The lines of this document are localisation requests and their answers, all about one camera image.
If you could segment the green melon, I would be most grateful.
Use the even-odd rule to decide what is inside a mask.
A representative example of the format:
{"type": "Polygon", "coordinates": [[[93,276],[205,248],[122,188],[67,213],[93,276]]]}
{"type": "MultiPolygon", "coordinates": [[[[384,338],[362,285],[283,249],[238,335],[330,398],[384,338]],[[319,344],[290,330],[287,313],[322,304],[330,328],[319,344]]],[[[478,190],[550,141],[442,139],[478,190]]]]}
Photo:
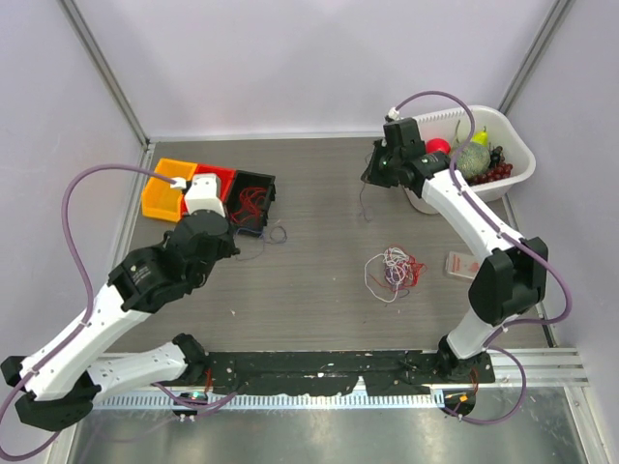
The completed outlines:
{"type": "Polygon", "coordinates": [[[489,149],[472,142],[464,147],[456,161],[457,170],[465,180],[485,173],[489,164],[489,149]]]}

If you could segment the white fruit basket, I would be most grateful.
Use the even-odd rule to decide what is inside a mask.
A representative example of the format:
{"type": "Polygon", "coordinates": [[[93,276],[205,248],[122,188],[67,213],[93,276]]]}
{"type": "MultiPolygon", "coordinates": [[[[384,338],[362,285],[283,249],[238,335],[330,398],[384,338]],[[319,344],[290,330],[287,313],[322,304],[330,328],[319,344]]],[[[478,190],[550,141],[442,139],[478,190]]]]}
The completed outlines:
{"type": "MultiPolygon", "coordinates": [[[[473,105],[471,111],[475,132],[458,158],[457,169],[482,200],[494,201],[527,180],[536,160],[506,116],[482,105],[473,105]]],[[[470,132],[469,118],[461,108],[427,113],[416,120],[422,139],[432,148],[447,143],[454,151],[470,132]]]]}

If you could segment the dark grape bunch right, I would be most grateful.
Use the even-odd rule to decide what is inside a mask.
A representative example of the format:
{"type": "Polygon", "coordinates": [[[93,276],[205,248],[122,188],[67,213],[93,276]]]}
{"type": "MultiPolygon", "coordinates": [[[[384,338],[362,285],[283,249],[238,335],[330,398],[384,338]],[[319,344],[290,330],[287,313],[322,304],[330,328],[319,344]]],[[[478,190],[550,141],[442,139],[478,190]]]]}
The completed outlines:
{"type": "Polygon", "coordinates": [[[468,185],[477,186],[508,179],[512,175],[513,168],[511,163],[500,162],[496,166],[491,166],[485,173],[469,179],[468,185]]]}

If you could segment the red plastic bin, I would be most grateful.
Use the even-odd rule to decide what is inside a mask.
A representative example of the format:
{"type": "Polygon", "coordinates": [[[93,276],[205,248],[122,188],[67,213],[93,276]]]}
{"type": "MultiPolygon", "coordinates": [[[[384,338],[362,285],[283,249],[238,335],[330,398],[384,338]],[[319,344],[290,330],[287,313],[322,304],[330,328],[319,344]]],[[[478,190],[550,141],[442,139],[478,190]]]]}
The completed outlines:
{"type": "Polygon", "coordinates": [[[210,211],[226,217],[225,201],[234,171],[227,168],[199,168],[187,181],[184,202],[187,214],[210,211]]]}

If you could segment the green pear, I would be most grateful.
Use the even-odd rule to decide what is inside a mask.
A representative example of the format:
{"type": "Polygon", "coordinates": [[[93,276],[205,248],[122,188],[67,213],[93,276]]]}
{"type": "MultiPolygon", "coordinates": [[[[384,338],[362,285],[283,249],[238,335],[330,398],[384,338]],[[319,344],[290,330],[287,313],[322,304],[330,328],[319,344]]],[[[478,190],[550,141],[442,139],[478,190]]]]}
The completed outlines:
{"type": "Polygon", "coordinates": [[[489,142],[489,134],[486,127],[483,127],[482,130],[477,131],[471,138],[472,143],[476,143],[478,145],[488,147],[489,142]]]}

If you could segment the yellow plastic bin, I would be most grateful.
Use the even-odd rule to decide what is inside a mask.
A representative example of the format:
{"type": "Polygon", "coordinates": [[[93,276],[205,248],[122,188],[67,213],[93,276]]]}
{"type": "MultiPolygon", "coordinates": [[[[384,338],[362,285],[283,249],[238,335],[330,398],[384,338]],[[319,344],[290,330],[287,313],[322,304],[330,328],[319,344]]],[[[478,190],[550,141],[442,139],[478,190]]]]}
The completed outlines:
{"type": "MultiPolygon", "coordinates": [[[[197,169],[195,162],[162,158],[155,172],[168,178],[190,180],[197,169]]],[[[141,193],[141,213],[146,218],[178,222],[184,212],[183,192],[170,183],[150,178],[141,193]]]]}

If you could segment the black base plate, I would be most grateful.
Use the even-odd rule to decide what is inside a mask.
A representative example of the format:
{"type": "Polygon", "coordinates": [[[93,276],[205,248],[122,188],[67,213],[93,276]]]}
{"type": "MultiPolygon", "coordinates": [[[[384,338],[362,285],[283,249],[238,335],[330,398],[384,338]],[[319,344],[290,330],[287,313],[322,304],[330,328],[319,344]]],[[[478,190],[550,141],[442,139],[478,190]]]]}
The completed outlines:
{"type": "Polygon", "coordinates": [[[492,384],[487,353],[448,362],[433,351],[212,352],[188,378],[167,387],[206,387],[215,394],[349,395],[359,381],[370,396],[421,394],[431,385],[492,384]]]}

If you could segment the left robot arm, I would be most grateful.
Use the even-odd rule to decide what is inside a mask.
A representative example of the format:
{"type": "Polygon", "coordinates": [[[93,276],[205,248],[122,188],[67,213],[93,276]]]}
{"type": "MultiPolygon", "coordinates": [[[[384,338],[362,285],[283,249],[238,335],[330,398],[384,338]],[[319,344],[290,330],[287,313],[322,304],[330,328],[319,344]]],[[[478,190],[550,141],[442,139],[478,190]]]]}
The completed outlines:
{"type": "Polygon", "coordinates": [[[125,358],[100,356],[165,305],[201,287],[217,261],[238,252],[227,218],[208,210],[182,218],[159,244],[131,251],[110,272],[91,313],[80,314],[38,353],[2,362],[5,380],[22,392],[15,402],[20,421],[58,432],[111,396],[160,382],[198,384],[208,357],[189,334],[125,358]]]}

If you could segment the red apple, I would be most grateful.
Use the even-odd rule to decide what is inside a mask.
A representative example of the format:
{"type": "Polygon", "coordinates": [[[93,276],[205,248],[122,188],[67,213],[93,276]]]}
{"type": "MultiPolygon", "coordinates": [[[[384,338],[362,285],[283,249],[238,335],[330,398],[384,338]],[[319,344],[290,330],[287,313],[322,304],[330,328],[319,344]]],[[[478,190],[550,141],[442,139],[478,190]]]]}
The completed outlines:
{"type": "Polygon", "coordinates": [[[428,153],[441,152],[449,155],[451,152],[451,145],[443,138],[432,138],[426,142],[426,151],[428,153]]]}

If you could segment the black plastic bin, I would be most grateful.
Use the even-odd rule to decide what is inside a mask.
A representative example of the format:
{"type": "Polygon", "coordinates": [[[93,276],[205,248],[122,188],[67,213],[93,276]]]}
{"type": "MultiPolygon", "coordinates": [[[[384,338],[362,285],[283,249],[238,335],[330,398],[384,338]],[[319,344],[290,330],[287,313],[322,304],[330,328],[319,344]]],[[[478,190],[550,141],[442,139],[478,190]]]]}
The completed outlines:
{"type": "Polygon", "coordinates": [[[225,206],[235,231],[260,237],[268,224],[269,210],[276,200],[276,177],[237,170],[225,206]]]}

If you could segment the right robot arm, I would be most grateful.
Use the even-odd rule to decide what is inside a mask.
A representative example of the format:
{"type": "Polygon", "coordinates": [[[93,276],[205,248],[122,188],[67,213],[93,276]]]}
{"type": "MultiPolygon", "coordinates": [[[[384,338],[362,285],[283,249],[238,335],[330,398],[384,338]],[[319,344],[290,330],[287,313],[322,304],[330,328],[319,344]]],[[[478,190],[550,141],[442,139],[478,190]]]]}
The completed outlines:
{"type": "Polygon", "coordinates": [[[456,382],[493,335],[544,298],[548,249],[543,240],[525,239],[502,222],[460,172],[450,169],[448,155],[427,153],[415,119],[387,122],[383,131],[373,143],[363,182],[411,191],[449,222],[480,263],[466,314],[438,344],[436,369],[456,382]]]}

